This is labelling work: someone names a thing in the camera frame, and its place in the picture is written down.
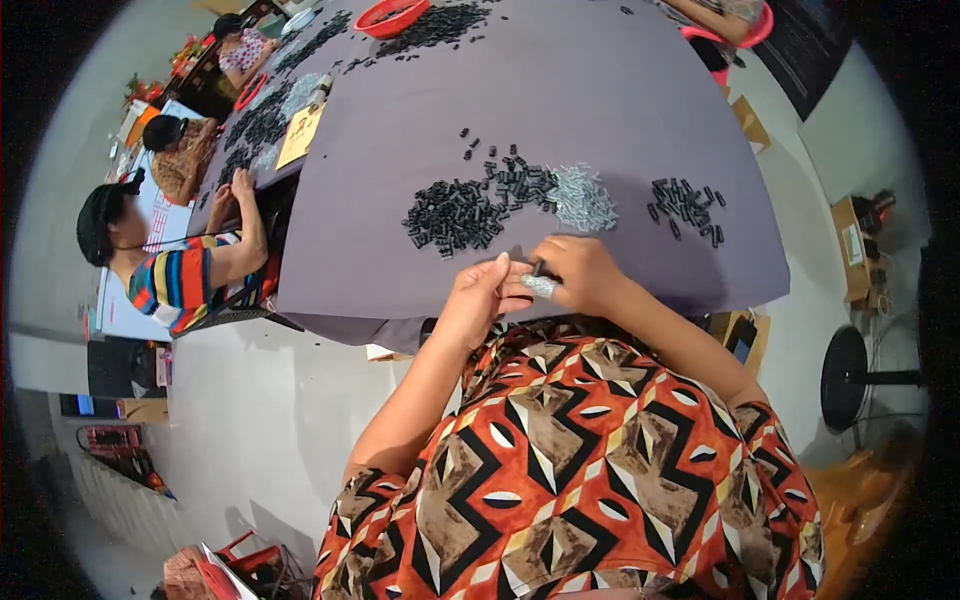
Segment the woman's right hand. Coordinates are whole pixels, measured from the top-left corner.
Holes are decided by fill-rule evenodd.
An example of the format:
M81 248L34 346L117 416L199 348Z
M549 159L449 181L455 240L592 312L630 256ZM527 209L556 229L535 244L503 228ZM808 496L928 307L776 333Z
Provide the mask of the woman's right hand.
M240 204L254 202L253 177L247 169L237 168L233 171L233 183L230 191Z
M563 280L551 300L576 312L608 318L621 290L632 282L620 272L600 240L551 235L534 248L531 260Z
M273 41L272 39L268 40L267 43L263 44L263 49L260 50L260 58L262 60L266 59L274 52L275 49L276 49L276 42Z

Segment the red plastic bowl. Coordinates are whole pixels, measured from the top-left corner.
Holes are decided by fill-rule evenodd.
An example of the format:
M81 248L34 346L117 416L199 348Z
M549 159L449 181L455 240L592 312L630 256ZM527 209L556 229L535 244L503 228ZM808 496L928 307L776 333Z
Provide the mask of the red plastic bowl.
M428 8L430 8L430 0L383 0L361 14L357 22L353 24L353 29L377 39L390 39L413 25L414 21L419 19L420 15ZM401 9L406 10L385 21L376 22L377 19L383 18L385 14Z

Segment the cable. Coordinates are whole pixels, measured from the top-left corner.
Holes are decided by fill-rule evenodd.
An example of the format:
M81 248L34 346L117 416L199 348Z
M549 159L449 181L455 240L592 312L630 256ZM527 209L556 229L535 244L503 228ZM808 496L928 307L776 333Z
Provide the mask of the cable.
M887 419L889 417L927 417L927 413L885 413L883 415L870 415L869 417L860 417L853 422L853 426L856 427L861 422L865 420L874 420L874 419Z

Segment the floor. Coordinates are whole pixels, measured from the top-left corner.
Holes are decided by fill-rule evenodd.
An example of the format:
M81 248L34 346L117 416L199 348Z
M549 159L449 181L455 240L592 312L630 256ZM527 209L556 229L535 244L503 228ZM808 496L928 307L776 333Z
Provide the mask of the floor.
M731 100L747 96L773 139L757 160L792 277L788 296L759 307L772 319L759 380L798 456L828 464L852 451L819 405L823 352L850 322L840 250L796 112L762 63L744 60ZM199 331L175 352L170 424L147 442L198 540L223 545L252 526L310 566L351 445L408 364L268 322Z

